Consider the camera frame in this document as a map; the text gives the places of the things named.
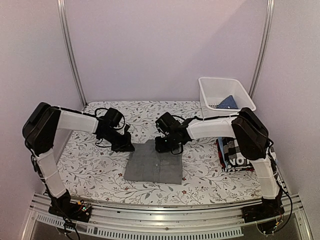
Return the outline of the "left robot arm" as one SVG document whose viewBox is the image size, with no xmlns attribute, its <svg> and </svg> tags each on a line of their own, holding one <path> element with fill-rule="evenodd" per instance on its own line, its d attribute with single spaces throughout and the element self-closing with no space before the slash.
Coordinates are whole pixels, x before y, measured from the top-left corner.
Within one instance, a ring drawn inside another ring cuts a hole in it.
<svg viewBox="0 0 320 240">
<path fill-rule="evenodd" d="M 50 197 L 57 200 L 54 207 L 63 217 L 70 217 L 75 210 L 71 202 L 62 198 L 69 196 L 69 193 L 60 177 L 54 157 L 57 131 L 91 133 L 98 140 L 109 142 L 113 152 L 134 152 L 128 124 L 124 124 L 123 133 L 119 132 L 119 123 L 123 117 L 115 108 L 107 109 L 103 116 L 96 116 L 41 102 L 24 124 L 24 144 L 35 160 L 34 168 Z"/>
</svg>

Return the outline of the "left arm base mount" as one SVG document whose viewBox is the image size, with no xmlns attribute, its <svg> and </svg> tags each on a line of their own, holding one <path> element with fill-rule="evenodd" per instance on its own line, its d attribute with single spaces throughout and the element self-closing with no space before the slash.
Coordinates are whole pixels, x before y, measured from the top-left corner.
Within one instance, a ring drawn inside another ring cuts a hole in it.
<svg viewBox="0 0 320 240">
<path fill-rule="evenodd" d="M 48 212 L 59 217 L 88 223 L 92 213 L 92 204 L 83 200 L 71 202 L 69 198 L 53 198 Z"/>
</svg>

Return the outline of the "grey long sleeve shirt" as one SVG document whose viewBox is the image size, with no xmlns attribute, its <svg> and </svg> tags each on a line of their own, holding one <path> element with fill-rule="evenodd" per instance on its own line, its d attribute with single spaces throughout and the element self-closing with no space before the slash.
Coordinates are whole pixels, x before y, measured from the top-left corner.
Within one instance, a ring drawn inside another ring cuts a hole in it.
<svg viewBox="0 0 320 240">
<path fill-rule="evenodd" d="M 181 185 L 183 177 L 182 155 L 159 153 L 153 140 L 135 143 L 130 153 L 123 178 L 132 182 Z"/>
</svg>

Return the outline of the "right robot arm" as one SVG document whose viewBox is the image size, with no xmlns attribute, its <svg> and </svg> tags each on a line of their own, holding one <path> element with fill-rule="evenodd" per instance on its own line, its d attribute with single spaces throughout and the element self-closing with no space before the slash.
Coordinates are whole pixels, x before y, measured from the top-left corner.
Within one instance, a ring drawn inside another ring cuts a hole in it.
<svg viewBox="0 0 320 240">
<path fill-rule="evenodd" d="M 159 153 L 182 149 L 186 143 L 202 138 L 235 139 L 240 153 L 252 164 L 261 186 L 263 203 L 258 213 L 262 218 L 269 218 L 278 210 L 283 189 L 271 154 L 272 141 L 268 130 L 251 109 L 244 107 L 234 115 L 194 116 L 183 122 L 166 112 L 156 120 L 155 126 L 163 134 L 155 139 L 155 149 Z"/>
</svg>

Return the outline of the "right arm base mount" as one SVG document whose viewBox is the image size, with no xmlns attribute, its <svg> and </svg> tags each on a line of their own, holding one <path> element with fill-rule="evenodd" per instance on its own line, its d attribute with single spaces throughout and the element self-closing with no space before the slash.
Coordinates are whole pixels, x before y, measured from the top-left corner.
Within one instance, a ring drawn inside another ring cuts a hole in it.
<svg viewBox="0 0 320 240">
<path fill-rule="evenodd" d="M 262 203 L 241 208 L 245 223 L 256 222 L 282 215 L 285 210 L 280 199 L 264 199 Z"/>
</svg>

